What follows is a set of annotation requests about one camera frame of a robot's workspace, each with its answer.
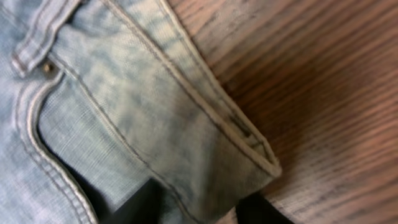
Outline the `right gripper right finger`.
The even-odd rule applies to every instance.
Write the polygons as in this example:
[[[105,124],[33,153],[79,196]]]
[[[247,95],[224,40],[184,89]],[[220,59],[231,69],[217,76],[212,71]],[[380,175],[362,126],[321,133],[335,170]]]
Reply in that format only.
[[[238,224],[294,224],[259,192],[240,200],[235,210]]]

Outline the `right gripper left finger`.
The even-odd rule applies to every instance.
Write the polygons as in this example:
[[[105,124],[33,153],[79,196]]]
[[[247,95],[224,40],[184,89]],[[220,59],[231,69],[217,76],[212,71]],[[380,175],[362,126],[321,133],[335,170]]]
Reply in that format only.
[[[160,220],[162,187],[148,180],[103,224],[158,224]]]

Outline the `light blue denim shorts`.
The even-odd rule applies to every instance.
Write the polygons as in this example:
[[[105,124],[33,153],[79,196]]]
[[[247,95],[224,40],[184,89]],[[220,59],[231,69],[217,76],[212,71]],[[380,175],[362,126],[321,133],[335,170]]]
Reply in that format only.
[[[282,173],[165,1],[1,2],[1,222],[234,223]]]

